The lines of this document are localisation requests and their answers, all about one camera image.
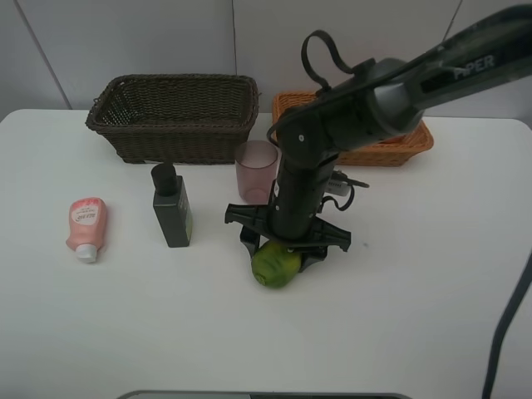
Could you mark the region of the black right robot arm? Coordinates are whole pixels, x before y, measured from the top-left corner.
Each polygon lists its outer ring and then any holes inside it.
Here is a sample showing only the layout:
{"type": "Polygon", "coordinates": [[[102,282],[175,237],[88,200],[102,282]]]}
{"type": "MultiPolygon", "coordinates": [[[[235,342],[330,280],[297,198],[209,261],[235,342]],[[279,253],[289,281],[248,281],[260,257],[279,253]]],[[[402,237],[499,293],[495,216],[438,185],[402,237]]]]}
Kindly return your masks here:
{"type": "Polygon", "coordinates": [[[335,65],[338,85],[314,71],[316,98],[284,112],[268,130],[280,150],[278,176],[266,205],[230,205],[224,220],[242,227],[254,254],[261,239],[299,252],[303,264],[348,250],[351,235],[319,218],[327,183],[343,152],[413,131],[426,109],[527,77],[531,73],[531,7],[508,7],[471,25],[410,62],[369,59],[347,66],[332,38],[317,30],[335,65]]]}

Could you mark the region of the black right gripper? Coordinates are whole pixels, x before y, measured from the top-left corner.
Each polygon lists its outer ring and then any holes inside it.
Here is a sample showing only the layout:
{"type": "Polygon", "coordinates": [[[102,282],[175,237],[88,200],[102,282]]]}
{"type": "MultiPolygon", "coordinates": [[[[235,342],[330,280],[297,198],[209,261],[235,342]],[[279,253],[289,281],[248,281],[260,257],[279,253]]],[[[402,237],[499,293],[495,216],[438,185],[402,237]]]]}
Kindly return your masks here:
{"type": "Polygon", "coordinates": [[[262,237],[297,249],[300,273],[322,262],[328,246],[348,251],[351,233],[318,217],[336,161],[333,156],[315,168],[304,169],[283,156],[266,205],[228,205],[224,222],[242,225],[239,240],[250,258],[259,251],[262,237]]]}

